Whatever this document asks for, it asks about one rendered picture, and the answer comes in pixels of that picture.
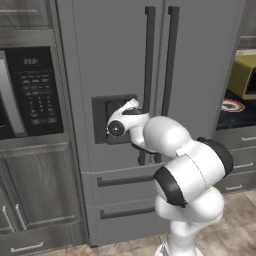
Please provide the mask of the grey fridge drawer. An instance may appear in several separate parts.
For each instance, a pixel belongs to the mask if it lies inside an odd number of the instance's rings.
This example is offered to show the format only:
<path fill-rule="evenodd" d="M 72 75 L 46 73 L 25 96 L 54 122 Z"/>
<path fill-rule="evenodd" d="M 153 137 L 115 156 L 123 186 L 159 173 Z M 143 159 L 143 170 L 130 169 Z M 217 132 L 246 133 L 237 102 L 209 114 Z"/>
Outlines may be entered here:
<path fill-rule="evenodd" d="M 103 246 L 166 233 L 169 222 L 160 218 L 155 211 L 128 217 L 100 219 L 100 210 L 112 213 L 150 207 L 155 208 L 154 198 L 98 207 L 87 206 L 90 244 Z"/>
<path fill-rule="evenodd" d="M 152 198 L 156 195 L 154 180 L 142 183 L 98 187 L 97 178 L 104 180 L 124 179 L 154 175 L 160 164 L 144 165 L 134 168 L 117 169 L 104 172 L 83 173 L 82 183 L 85 202 L 88 206 L 104 206 Z"/>

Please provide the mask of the grey fridge door with dispenser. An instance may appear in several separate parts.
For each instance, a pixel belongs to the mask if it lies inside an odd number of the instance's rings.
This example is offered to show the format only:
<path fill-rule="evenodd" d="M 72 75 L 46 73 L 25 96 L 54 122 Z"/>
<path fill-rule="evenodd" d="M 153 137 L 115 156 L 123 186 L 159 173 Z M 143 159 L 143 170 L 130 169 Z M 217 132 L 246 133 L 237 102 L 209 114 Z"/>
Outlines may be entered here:
<path fill-rule="evenodd" d="M 145 7 L 156 8 L 149 112 L 154 111 L 163 0 L 57 0 L 79 162 L 95 173 L 139 167 L 128 135 L 106 133 L 110 115 L 143 106 Z"/>

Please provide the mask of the wide grey wood cupboard door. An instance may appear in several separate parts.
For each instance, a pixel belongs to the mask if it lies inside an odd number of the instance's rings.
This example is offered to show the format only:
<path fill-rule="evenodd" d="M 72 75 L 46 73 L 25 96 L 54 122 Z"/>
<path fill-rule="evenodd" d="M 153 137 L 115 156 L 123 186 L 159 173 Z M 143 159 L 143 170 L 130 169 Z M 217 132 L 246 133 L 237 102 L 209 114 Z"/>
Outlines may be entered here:
<path fill-rule="evenodd" d="M 0 161 L 12 206 L 22 206 L 27 230 L 80 219 L 69 142 L 3 150 Z"/>

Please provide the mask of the grey counter drawer front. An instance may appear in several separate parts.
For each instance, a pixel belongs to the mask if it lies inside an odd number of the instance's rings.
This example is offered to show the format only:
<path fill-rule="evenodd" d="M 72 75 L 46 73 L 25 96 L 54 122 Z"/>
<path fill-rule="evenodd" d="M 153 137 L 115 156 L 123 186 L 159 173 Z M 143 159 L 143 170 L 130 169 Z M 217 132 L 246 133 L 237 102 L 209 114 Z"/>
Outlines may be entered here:
<path fill-rule="evenodd" d="M 229 150 L 240 150 L 256 147 L 256 140 L 246 142 L 241 140 L 241 137 L 254 136 L 256 136 L 256 126 L 219 130 L 215 132 L 214 139 Z"/>
<path fill-rule="evenodd" d="M 253 162 L 254 165 L 247 168 L 234 169 L 233 173 L 243 173 L 249 171 L 256 171 L 256 148 L 232 151 L 231 155 L 235 165 L 247 164 Z"/>
<path fill-rule="evenodd" d="M 239 184 L 242 184 L 243 188 L 234 191 L 226 191 L 225 189 L 225 187 L 238 186 Z M 224 194 L 254 190 L 256 189 L 256 171 L 229 175 L 216 183 L 215 187 Z"/>

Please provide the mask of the plain grey fridge door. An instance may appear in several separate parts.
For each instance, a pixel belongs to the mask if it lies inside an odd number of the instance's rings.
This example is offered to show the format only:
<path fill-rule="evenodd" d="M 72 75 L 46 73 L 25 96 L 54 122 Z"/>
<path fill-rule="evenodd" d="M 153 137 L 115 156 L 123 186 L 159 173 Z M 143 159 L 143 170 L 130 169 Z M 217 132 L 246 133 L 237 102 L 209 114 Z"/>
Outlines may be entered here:
<path fill-rule="evenodd" d="M 215 133 L 247 0 L 163 0 L 180 8 L 168 117 L 193 138 Z"/>

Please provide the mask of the narrow grey wood cupboard door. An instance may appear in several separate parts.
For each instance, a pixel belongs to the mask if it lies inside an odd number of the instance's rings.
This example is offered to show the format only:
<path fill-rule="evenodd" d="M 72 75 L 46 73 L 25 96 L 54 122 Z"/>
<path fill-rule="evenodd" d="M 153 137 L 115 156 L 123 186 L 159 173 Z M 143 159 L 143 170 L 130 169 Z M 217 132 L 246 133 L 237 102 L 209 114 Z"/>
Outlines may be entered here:
<path fill-rule="evenodd" d="M 10 202 L 10 198 L 7 194 L 7 191 L 4 187 L 4 183 L 2 178 L 0 177 L 0 235 L 6 235 L 6 234 L 10 234 L 13 233 L 11 232 L 11 229 L 6 221 L 6 218 L 2 212 L 2 207 L 3 206 L 7 206 L 7 212 L 9 217 L 11 218 L 11 222 L 13 224 L 13 226 L 15 227 L 15 231 L 17 230 L 17 221 L 16 221 L 16 217 Z"/>

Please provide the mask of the grey cupboard door above microwave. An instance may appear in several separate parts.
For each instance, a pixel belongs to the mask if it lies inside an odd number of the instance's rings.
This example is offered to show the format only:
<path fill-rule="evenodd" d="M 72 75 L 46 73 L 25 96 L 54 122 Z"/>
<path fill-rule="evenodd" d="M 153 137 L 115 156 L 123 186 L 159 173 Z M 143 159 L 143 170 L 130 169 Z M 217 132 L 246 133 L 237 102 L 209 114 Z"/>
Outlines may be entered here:
<path fill-rule="evenodd" d="M 0 0 L 1 29 L 50 29 L 49 0 Z"/>

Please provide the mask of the black built-in microwave oven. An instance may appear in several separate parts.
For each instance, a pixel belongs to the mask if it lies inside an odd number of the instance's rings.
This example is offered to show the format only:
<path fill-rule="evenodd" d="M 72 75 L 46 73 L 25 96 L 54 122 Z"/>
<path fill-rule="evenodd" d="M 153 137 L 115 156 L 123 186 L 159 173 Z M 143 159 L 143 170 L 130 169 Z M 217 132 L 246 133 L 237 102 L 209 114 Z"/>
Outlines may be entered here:
<path fill-rule="evenodd" d="M 0 48 L 0 140 L 63 130 L 50 48 Z"/>

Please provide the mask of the round orange and white plate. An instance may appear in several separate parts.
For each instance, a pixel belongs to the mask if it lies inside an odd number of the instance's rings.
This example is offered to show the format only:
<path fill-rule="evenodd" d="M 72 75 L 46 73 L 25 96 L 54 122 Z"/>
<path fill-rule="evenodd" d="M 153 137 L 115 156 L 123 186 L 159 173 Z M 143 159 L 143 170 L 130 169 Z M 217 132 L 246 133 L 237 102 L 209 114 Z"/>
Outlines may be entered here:
<path fill-rule="evenodd" d="M 221 110 L 230 113 L 238 113 L 244 111 L 245 106 L 236 100 L 224 99 Z"/>

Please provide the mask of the yellow toaster oven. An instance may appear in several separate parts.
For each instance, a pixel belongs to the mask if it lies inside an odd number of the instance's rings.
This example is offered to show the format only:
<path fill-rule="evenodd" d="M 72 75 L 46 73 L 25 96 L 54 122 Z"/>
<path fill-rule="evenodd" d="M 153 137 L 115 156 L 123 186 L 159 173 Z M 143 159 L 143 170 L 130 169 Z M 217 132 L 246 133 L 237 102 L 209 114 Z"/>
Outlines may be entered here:
<path fill-rule="evenodd" d="M 228 89 L 243 100 L 256 100 L 256 55 L 235 57 Z"/>

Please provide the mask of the grey wood drawer front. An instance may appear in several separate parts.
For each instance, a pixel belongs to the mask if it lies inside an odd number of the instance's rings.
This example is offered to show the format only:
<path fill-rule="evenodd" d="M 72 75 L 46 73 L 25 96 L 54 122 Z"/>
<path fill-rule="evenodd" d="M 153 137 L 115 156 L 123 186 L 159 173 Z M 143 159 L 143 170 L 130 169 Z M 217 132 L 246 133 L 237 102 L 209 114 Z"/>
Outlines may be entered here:
<path fill-rule="evenodd" d="M 44 242 L 41 248 L 11 253 L 11 247 L 19 248 Z M 85 242 L 80 223 L 64 224 L 37 230 L 14 232 L 0 236 L 0 256 L 21 256 L 81 245 Z"/>

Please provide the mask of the grey wall cupboard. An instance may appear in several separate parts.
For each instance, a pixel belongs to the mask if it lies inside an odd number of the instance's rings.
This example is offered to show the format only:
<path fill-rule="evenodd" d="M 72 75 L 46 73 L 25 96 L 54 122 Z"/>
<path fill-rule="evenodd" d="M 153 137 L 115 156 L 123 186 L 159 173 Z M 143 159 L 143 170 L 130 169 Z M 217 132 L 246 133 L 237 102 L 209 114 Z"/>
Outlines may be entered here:
<path fill-rule="evenodd" d="M 256 49 L 256 0 L 248 0 L 238 49 Z"/>

